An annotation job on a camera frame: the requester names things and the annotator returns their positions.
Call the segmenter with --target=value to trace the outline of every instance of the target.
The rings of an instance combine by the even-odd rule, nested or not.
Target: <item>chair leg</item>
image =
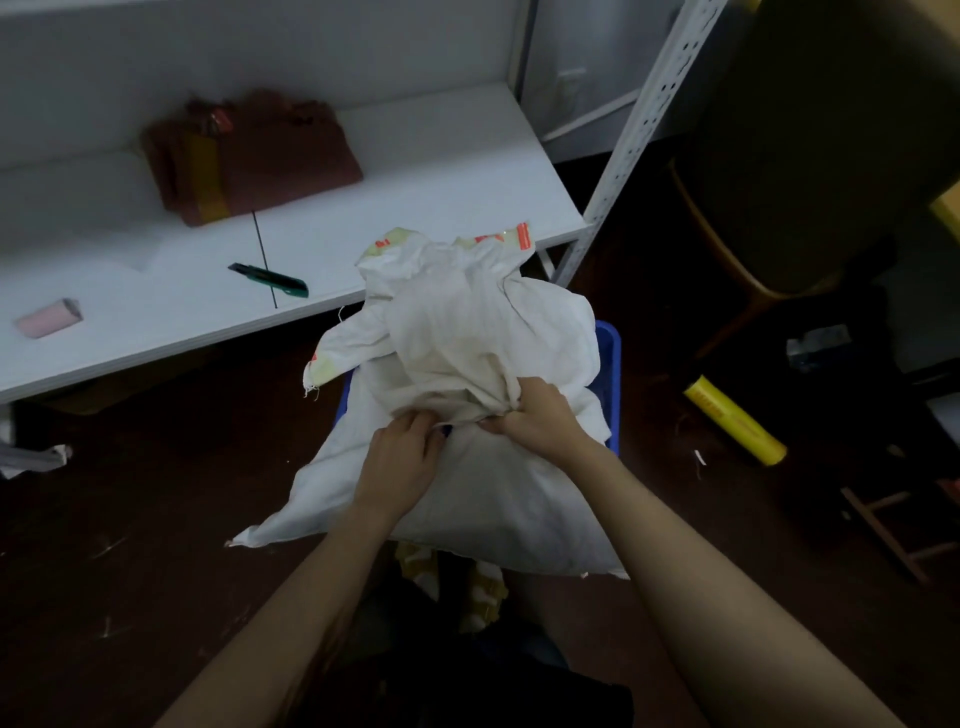
[[[738,313],[729,323],[720,328],[715,334],[713,334],[707,342],[700,347],[696,354],[694,354],[694,359],[702,359],[707,354],[716,349],[720,344],[729,339],[735,333],[740,331],[742,328],[746,327],[749,323],[752,322],[757,316],[761,313],[764,313],[770,310],[777,301],[775,299],[770,299],[767,297],[754,296],[751,297],[750,302],[747,303],[747,307],[744,308],[740,313]]]

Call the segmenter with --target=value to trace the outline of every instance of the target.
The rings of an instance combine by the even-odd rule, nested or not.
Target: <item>white sack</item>
[[[324,334],[309,390],[359,366],[347,413],[300,469],[289,502],[232,543],[264,546],[325,532],[352,500],[371,437],[410,408],[454,424],[437,477],[392,538],[519,571],[621,571],[606,535],[557,468],[474,423],[516,408],[519,376],[556,384],[584,430],[610,437],[587,389],[600,371],[593,312],[581,296],[523,278],[525,226],[435,243],[394,230],[357,264],[364,308]]]

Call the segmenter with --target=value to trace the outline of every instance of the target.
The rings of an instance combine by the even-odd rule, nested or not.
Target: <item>perforated metal post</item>
[[[597,231],[634,170],[663,114],[673,101],[727,0],[686,0],[660,49],[657,62],[640,90],[630,118],[616,142],[607,168],[593,191],[584,219],[589,230],[566,249],[552,280],[567,286],[577,272]]]

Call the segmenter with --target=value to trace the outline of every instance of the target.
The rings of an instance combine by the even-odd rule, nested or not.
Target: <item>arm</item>
[[[538,378],[520,384],[520,411],[482,426],[549,460],[577,485],[713,721],[902,726],[813,635],[591,440],[556,387]]]
[[[326,669],[377,551],[433,480],[444,436],[430,412],[374,434],[353,503],[156,728],[260,728],[290,707],[310,668]]]

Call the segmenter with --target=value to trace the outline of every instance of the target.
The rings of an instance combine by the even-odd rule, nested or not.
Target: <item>white shelf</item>
[[[584,219],[505,84],[338,111],[364,180],[256,213],[267,266],[306,281],[309,299],[280,292],[301,315],[363,298],[357,258],[391,228],[433,240],[530,223],[539,248],[564,243]]]
[[[104,5],[134,5],[158,0],[0,0],[0,17],[37,12],[77,11]]]
[[[189,229],[138,154],[0,174],[0,401],[363,299],[354,263],[394,227],[436,240],[527,221],[538,245],[583,217],[504,84],[338,113],[363,182]],[[294,299],[227,269],[266,263],[306,280]],[[13,320],[61,298],[84,320],[28,339]]]
[[[0,401],[228,338],[275,312],[252,216],[189,229],[133,152],[0,175]],[[84,320],[42,339],[13,321],[61,298]]]

